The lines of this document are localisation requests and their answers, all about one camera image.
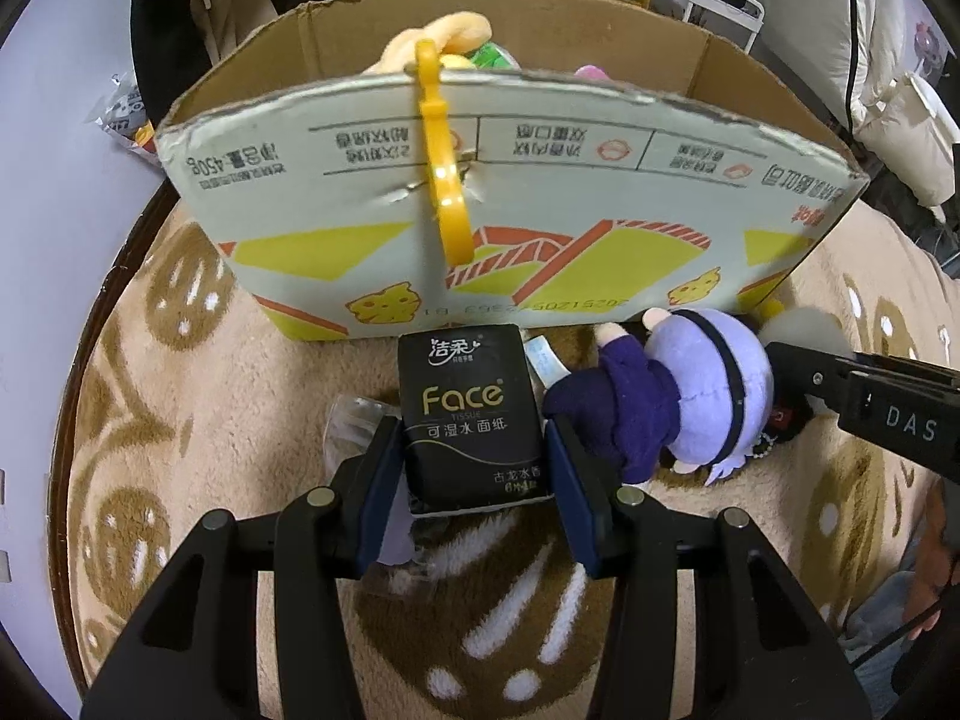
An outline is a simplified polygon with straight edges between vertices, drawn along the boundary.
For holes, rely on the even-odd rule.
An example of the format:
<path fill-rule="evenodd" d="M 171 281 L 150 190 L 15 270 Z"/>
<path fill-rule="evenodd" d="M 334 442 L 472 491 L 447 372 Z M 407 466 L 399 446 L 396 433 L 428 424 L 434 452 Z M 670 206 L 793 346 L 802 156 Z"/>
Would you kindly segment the purple haired plush doll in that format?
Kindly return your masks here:
<path fill-rule="evenodd" d="M 597 362 L 545 388 L 542 413 L 565 418 L 584 448 L 623 483 L 706 468 L 711 483 L 745 465 L 771 415 L 775 376 L 763 344 L 715 309 L 649 309 L 647 337 L 623 325 L 594 328 Z"/>

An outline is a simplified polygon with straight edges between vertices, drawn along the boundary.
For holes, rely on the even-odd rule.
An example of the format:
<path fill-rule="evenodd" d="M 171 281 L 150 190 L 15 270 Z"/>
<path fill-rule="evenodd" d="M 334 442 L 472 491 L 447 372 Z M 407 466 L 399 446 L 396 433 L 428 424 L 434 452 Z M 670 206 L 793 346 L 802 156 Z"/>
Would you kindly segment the yellow plush toy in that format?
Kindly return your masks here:
<path fill-rule="evenodd" d="M 431 41 L 444 68 L 473 68 L 469 55 L 491 39 L 490 21 L 475 11 L 456 11 L 430 21 L 423 28 L 407 28 L 396 34 L 382 49 L 381 57 L 364 70 L 364 75 L 400 73 L 415 62 L 420 41 Z"/>

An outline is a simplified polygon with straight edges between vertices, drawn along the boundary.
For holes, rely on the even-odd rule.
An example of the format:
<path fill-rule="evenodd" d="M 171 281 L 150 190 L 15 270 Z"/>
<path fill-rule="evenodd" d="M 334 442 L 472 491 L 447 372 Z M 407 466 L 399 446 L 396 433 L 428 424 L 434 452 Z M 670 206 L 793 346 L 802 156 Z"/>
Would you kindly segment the pink plush toy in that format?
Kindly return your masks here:
<path fill-rule="evenodd" d="M 608 82 L 610 80 L 610 76 L 597 65 L 583 65 L 574 72 L 574 76 L 588 82 Z"/>

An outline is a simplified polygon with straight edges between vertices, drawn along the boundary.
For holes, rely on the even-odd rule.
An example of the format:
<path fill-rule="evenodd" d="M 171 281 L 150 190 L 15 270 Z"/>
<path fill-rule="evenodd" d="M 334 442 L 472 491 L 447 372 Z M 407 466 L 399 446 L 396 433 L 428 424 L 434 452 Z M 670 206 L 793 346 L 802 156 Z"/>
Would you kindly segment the green tissue pack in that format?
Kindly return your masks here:
<path fill-rule="evenodd" d="M 470 63 L 482 70 L 519 70 L 521 66 L 509 52 L 493 41 L 483 44 L 467 55 Z"/>

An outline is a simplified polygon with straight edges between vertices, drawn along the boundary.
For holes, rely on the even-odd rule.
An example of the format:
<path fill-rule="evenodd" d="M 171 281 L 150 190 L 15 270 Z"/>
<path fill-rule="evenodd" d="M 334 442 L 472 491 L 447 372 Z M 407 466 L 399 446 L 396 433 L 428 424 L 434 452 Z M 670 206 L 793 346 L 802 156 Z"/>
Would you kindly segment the white fluffy plush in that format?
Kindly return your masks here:
<path fill-rule="evenodd" d="M 794 305 L 763 324 L 758 332 L 763 346 L 786 343 L 825 355 L 854 358 L 853 347 L 839 320 L 811 305 Z"/>

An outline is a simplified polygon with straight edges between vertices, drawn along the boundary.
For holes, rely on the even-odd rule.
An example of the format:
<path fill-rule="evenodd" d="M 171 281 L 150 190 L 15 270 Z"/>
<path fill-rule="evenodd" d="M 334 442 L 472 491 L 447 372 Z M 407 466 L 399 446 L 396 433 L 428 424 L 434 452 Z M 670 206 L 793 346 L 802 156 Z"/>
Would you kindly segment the beige patterned fleece blanket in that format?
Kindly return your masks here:
<path fill-rule="evenodd" d="M 67 585 L 83 678 L 205 512 L 270 514 L 322 483 L 324 427 L 340 395 L 394 401 L 389 340 L 285 338 L 185 211 L 140 232 L 64 435 Z M 660 472 L 681 511 L 745 509 L 823 619 L 853 613 L 900 566 L 932 475 L 821 416 L 724 481 Z M 428 583 L 340 589 L 364 708 L 373 718 L 579 718 L 612 589 L 574 566 L 553 505 L 439 523 Z"/>

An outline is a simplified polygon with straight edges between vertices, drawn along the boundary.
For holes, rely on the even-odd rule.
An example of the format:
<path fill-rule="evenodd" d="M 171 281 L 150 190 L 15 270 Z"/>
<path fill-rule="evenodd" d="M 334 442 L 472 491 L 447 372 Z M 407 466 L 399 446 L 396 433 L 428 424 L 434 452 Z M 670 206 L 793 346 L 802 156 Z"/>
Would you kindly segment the open cardboard box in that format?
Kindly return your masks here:
<path fill-rule="evenodd" d="M 456 11 L 521 68 L 451 70 L 420 41 L 364 75 Z M 308 341 L 745 312 L 867 184 L 740 47 L 622 0 L 301 5 L 189 88 L 156 149 L 242 288 Z"/>

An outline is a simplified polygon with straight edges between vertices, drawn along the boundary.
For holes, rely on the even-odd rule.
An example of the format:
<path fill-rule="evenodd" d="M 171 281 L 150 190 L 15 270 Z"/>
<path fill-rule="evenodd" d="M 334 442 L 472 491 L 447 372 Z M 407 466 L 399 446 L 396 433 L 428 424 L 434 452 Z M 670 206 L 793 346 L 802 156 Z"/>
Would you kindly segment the white utility cart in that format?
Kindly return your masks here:
<path fill-rule="evenodd" d="M 685 23 L 692 20 L 695 8 L 742 28 L 747 32 L 742 50 L 745 54 L 752 52 L 765 23 L 766 10 L 760 0 L 683 0 L 682 20 Z"/>

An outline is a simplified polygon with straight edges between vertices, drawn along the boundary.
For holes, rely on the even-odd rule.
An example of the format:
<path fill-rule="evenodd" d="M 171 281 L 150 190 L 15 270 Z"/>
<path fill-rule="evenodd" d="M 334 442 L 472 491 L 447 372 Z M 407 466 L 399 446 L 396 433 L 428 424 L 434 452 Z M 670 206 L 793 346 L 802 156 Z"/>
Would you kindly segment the plastic bag of toys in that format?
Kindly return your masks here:
<path fill-rule="evenodd" d="M 96 125 L 123 149 L 160 167 L 155 127 L 146 114 L 135 71 L 112 76 L 112 88 L 89 111 L 85 122 Z"/>

